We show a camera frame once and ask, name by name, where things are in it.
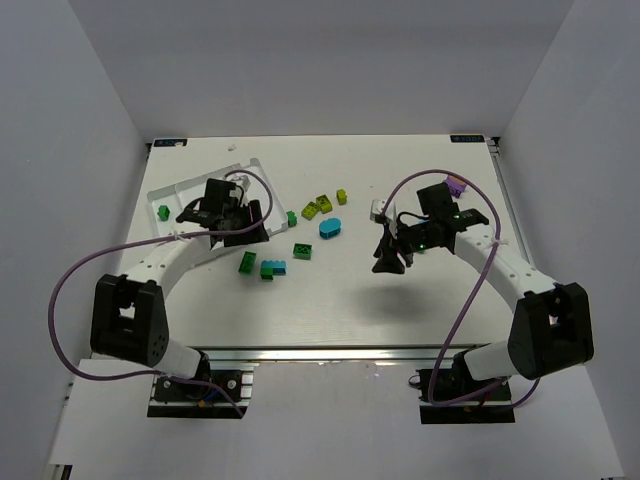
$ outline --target wire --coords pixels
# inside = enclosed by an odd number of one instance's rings
[[[242,188],[241,185],[236,185],[236,187],[238,187],[240,189],[240,191],[242,192],[242,195],[240,195],[240,200],[238,200],[238,205],[242,205],[242,200],[244,200],[245,191],[244,191],[244,188]]]
[[[536,388],[538,388],[539,384],[540,384],[540,379],[538,378],[538,379],[536,379],[535,382],[533,382],[533,385],[531,385],[531,388],[529,389],[529,391],[527,393],[525,393],[524,396],[520,400],[518,400],[517,402],[513,402],[511,405],[507,405],[506,407],[496,408],[496,409],[494,409],[494,411],[495,412],[504,412],[505,410],[513,410],[514,408],[519,407],[524,402],[529,400],[531,395],[533,395],[533,392],[535,392]]]
[[[184,207],[184,209],[186,210],[187,208],[196,208],[196,205],[198,205],[198,203],[200,203],[200,201],[203,199],[204,197],[198,197],[198,198],[194,198],[193,200],[191,200],[189,203],[187,203],[187,206]]]
[[[476,410],[479,408],[482,408],[484,406],[485,403],[487,403],[487,400],[489,400],[489,392],[484,394],[484,397],[482,397],[482,400],[480,400],[480,403],[478,403],[478,406],[476,407]]]
[[[400,221],[400,217],[402,217],[402,215],[409,215],[410,217],[414,217],[417,218],[418,220],[429,220],[429,217],[423,217],[420,215],[416,215],[415,213],[411,213],[411,212],[400,212],[396,218],[396,220],[399,222]]]
[[[165,237],[150,238],[147,240],[139,240],[137,242],[123,243],[121,245],[115,245],[113,247],[103,248],[102,250],[98,250],[97,252],[91,253],[86,257],[81,258],[76,263],[74,263],[71,267],[69,267],[69,269],[66,272],[62,274],[62,276],[56,283],[55,287],[53,287],[53,291],[51,292],[51,297],[49,299],[49,307],[47,309],[47,326],[49,328],[49,337],[51,338],[51,344],[53,345],[53,349],[55,350],[56,355],[58,356],[58,358],[60,359],[60,361],[66,367],[67,370],[69,370],[71,373],[73,373],[77,377],[83,378],[85,380],[93,380],[96,382],[109,382],[113,380],[122,380],[125,378],[138,377],[141,375],[159,375],[162,373],[157,370],[138,370],[135,372],[122,373],[118,375],[93,375],[91,373],[83,372],[78,367],[73,365],[71,361],[67,358],[67,356],[64,354],[64,351],[60,346],[60,341],[58,339],[58,335],[56,333],[56,328],[55,328],[56,302],[58,300],[58,296],[60,295],[60,290],[62,290],[62,287],[64,286],[65,282],[69,279],[69,277],[71,277],[71,275],[73,275],[73,273],[76,270],[78,270],[80,267],[90,262],[91,260],[94,260],[98,257],[102,257],[103,255],[107,255],[109,253],[119,252],[129,248],[142,247],[144,245],[175,242],[176,240],[179,240],[179,239],[189,239],[189,238],[211,236],[211,235],[215,235],[215,236],[242,235],[243,233],[250,232],[254,228],[257,228],[260,225],[262,225],[265,222],[265,220],[269,218],[269,215],[271,215],[271,211],[273,210],[273,195],[271,193],[271,190],[269,189],[266,182],[262,180],[262,178],[260,178],[258,175],[248,170],[242,170],[242,169],[231,170],[230,172],[227,172],[225,174],[225,177],[228,177],[229,175],[232,175],[234,173],[243,173],[243,174],[251,175],[256,180],[258,180],[258,182],[260,182],[260,184],[264,187],[264,189],[267,192],[267,196],[269,198],[269,208],[267,209],[264,217],[262,217],[262,219],[258,220],[252,225],[249,225],[248,227],[245,227],[245,228],[241,228],[240,230],[227,230],[227,231],[215,231],[215,232],[211,232],[211,231],[188,232],[188,233],[181,233],[180,236],[168,235]],[[169,380],[177,383],[183,383],[186,385],[201,385],[209,388],[214,388],[215,390],[219,391],[220,394],[233,406],[233,408],[236,410],[236,412],[238,412],[240,417],[242,417],[243,415],[242,410],[240,410],[238,405],[231,399],[231,397],[227,394],[227,392],[225,392],[222,388],[220,388],[218,385],[214,383],[204,382],[200,380],[191,380],[187,378],[180,378],[180,377],[174,377],[174,376],[169,377]]]
[[[433,173],[453,175],[459,178],[460,180],[462,180],[463,182],[465,182],[467,185],[469,185],[473,190],[476,191],[476,193],[478,193],[478,195],[480,195],[480,197],[482,197],[482,199],[485,201],[485,203],[487,204],[487,206],[489,207],[489,210],[491,210],[491,213],[493,215],[493,218],[496,224],[495,239],[499,240],[500,233],[502,231],[502,223],[500,222],[500,216],[498,215],[498,211],[496,210],[495,205],[493,205],[493,202],[491,202],[489,197],[475,183],[464,178],[462,175],[458,175],[457,173],[451,172],[449,170],[434,168],[429,170],[422,170],[420,172],[414,173],[413,175],[409,175],[407,178],[402,180],[398,185],[396,185],[396,187],[391,191],[391,195],[389,195],[389,197],[387,198],[387,201],[385,202],[384,207],[382,208],[381,215],[384,217],[387,211],[387,208],[389,208],[389,205],[391,205],[391,201],[396,196],[398,191],[406,183],[413,180],[414,178],[421,177],[423,175],[430,175]],[[451,346],[453,337],[455,336],[456,332],[460,328],[460,325],[462,324],[462,320],[464,320],[465,315],[467,314],[467,312],[469,311],[469,308],[471,307],[471,303],[473,303],[473,301],[475,300],[476,296],[478,295],[478,292],[480,291],[480,287],[482,286],[485,279],[487,278],[487,275],[489,274],[489,269],[491,268],[491,264],[493,263],[493,259],[496,256],[497,250],[498,250],[498,243],[495,242],[491,247],[491,252],[489,253],[489,257],[487,258],[487,261],[484,264],[484,267],[482,269],[482,272],[480,273],[480,276],[478,277],[478,280],[476,281],[476,284],[474,285],[473,289],[471,290],[471,293],[469,294],[469,297],[467,297],[467,300],[462,306],[462,309],[460,310],[460,313],[458,314],[458,317],[456,318],[455,322],[453,322],[453,326],[451,327],[451,330],[449,331],[447,338],[442,344],[442,348],[438,352],[435,365],[433,366],[433,372],[431,373],[431,378],[429,379],[429,388],[427,389],[427,398],[429,400],[429,403],[431,403],[434,407],[449,407],[459,402],[465,402],[465,401],[471,400],[475,397],[478,397],[484,393],[490,392],[491,390],[498,388],[504,381],[506,381],[505,378],[497,379],[495,382],[487,385],[486,387],[483,387],[475,392],[471,392],[466,395],[453,398],[451,400],[437,401],[433,397],[433,392],[436,386],[436,378],[438,376],[438,371],[440,370],[440,366],[442,365],[442,360],[444,359],[444,355],[449,349],[449,347]]]
[[[204,397],[204,402],[205,403],[209,403],[211,401],[211,399],[213,397],[215,397],[218,394],[217,390],[214,390],[213,392],[211,392],[209,395],[207,395],[206,397]]]
[[[420,376],[420,374],[416,373],[415,375],[412,375],[411,377],[409,377],[409,380],[407,381],[407,383],[409,384],[409,386],[411,388],[415,388],[417,390],[419,390],[421,388],[420,382],[412,382],[411,381],[412,378],[416,378],[416,377],[419,377],[419,376]]]

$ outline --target purple lego brick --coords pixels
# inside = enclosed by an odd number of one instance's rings
[[[449,187],[449,193],[451,193],[451,195],[456,198],[460,198],[462,192],[464,192],[467,188],[465,184],[456,182],[450,176],[448,176],[443,183],[445,183],[447,187]]]

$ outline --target white tray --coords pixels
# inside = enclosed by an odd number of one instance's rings
[[[222,179],[225,173],[240,168],[258,175],[265,181],[271,190],[273,195],[273,209],[271,211],[271,215],[264,223],[264,227],[269,236],[272,237],[277,233],[284,232],[289,228],[287,213],[284,208],[282,208],[278,195],[273,189],[266,172],[262,168],[260,160],[252,158],[249,161],[249,165],[242,166],[239,163],[235,163],[228,167],[221,168],[220,170],[148,192],[148,212],[151,220],[151,228],[153,229],[154,234],[156,236],[171,235],[174,231],[179,231],[181,227],[184,228],[185,224],[176,224],[175,218],[180,214],[180,212],[182,212],[182,210],[184,210],[185,206],[189,202],[204,195],[207,180],[209,178]],[[247,192],[247,196],[250,200],[260,200],[260,207],[264,214],[269,206],[269,197],[267,196],[267,192],[265,192],[264,187],[255,178],[249,177],[249,180],[251,181],[251,185]],[[156,213],[161,205],[169,207],[170,217],[166,222],[161,221]],[[213,260],[223,253],[233,252],[238,248],[241,247],[224,248],[222,242],[219,242],[206,256],[198,258],[195,263],[198,265],[200,263]]]

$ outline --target teal lego brick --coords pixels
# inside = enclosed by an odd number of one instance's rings
[[[320,222],[318,230],[320,236],[325,240],[335,237],[340,233],[342,229],[342,222],[338,218],[329,218],[324,222]]]
[[[260,268],[270,268],[274,275],[287,274],[287,262],[284,260],[263,260]]]

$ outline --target dark green lego brick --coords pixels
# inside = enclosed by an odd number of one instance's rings
[[[273,280],[273,268],[261,268],[260,277],[263,280]]]
[[[320,208],[320,211],[322,213],[329,213],[331,210],[333,210],[333,205],[331,205],[331,201],[326,195],[320,195],[318,198],[316,198],[316,203],[318,204],[318,208]]]
[[[296,243],[293,246],[293,256],[304,260],[311,260],[311,245],[306,243]]]
[[[336,198],[338,199],[338,205],[344,205],[347,203],[347,192],[343,189],[336,191]]]
[[[163,222],[166,222],[167,220],[169,220],[169,215],[171,215],[169,207],[167,207],[166,205],[160,205],[160,207],[158,208],[158,218]]]
[[[313,217],[316,216],[318,211],[319,211],[318,206],[313,202],[309,202],[309,204],[306,207],[304,207],[304,209],[302,210],[302,216],[307,220],[311,220]]]
[[[289,227],[295,227],[298,224],[298,217],[292,211],[287,212],[287,220],[289,221]]]
[[[238,272],[244,275],[251,275],[251,272],[253,272],[253,265],[256,263],[256,256],[257,255],[253,252],[244,252]]]

